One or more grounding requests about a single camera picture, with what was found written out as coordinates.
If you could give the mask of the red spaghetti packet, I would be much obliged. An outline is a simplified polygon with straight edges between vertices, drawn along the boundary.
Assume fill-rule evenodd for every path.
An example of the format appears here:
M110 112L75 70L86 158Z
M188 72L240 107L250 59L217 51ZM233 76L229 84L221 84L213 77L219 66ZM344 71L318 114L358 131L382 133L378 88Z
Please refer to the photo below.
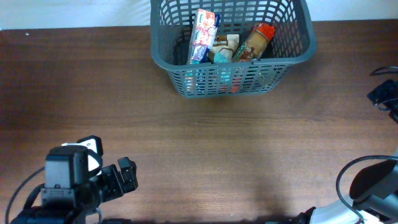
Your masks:
M232 62L253 62L259 60L272 40L274 32L274 26L266 23L256 24L248 38L238 47ZM243 81L243 74L244 67L237 68L230 93L238 92L241 82ZM248 67L247 75L254 75L254 67Z

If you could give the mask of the grey plastic lattice basket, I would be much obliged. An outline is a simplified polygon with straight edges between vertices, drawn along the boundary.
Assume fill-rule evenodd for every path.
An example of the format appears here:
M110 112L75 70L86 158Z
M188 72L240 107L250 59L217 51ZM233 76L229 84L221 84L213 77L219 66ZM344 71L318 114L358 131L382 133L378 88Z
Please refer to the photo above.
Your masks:
M290 67L307 61L316 38L305 0L152 0L151 56L186 98L256 95L272 90ZM219 35L238 34L244 42L258 23L275 27L259 59L240 63L187 64L188 44L198 9L219 14Z

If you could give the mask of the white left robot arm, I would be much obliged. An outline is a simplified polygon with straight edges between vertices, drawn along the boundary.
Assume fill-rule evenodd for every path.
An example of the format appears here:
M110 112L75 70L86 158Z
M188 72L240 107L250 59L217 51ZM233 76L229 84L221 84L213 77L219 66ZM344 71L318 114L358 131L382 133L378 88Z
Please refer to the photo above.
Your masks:
M85 223L102 203L138 188L137 166L128 157L104 167L102 157L81 145L51 149L39 169L45 180L27 197L22 211L6 223Z

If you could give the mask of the beige brown snack pouch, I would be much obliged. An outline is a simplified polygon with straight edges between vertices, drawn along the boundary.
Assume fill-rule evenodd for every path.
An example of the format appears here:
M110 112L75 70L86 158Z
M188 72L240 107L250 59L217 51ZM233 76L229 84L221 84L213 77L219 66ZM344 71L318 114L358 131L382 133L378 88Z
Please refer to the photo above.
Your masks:
M239 34L217 35L212 48L209 51L208 58L213 63L215 53L221 53L232 62L233 56L239 47Z

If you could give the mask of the teal snack packet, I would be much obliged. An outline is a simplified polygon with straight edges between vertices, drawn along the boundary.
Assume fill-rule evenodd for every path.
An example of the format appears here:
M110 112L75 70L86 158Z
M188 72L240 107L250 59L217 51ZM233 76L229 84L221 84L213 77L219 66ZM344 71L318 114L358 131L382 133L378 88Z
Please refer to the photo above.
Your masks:
M227 57L225 57L221 53L215 53L213 57L213 63L229 63ZM222 93L226 93L228 89L228 84L230 80L231 70L229 68L222 68L221 69L221 81L220 81L220 88L219 91Z

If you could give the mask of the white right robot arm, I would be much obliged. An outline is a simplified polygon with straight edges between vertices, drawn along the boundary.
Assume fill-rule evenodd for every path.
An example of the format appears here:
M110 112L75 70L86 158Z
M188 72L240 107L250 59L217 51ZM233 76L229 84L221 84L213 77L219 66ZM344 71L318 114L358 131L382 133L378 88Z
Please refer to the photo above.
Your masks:
M361 169L342 196L343 174L359 162L378 160ZM336 178L338 200L320 208L310 208L290 223L397 223L397 153L357 158L341 169Z

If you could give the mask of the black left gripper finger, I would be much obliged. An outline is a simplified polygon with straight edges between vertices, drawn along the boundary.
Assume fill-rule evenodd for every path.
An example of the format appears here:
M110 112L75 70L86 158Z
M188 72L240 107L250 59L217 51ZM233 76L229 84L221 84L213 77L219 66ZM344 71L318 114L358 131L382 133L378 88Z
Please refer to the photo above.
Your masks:
M137 166L136 163L128 157L118 159L121 168L121 176L123 178L124 192L132 192L138 188Z
M106 196L123 196L122 178L114 164L102 169L104 194Z

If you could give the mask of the Kleenex tissue multipack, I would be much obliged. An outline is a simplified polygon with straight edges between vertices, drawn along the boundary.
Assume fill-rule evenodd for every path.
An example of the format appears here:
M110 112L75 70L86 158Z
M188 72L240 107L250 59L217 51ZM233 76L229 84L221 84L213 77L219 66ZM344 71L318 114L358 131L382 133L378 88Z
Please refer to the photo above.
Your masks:
M196 65L208 61L208 54L214 44L220 19L220 14L197 9L188 44L187 65Z

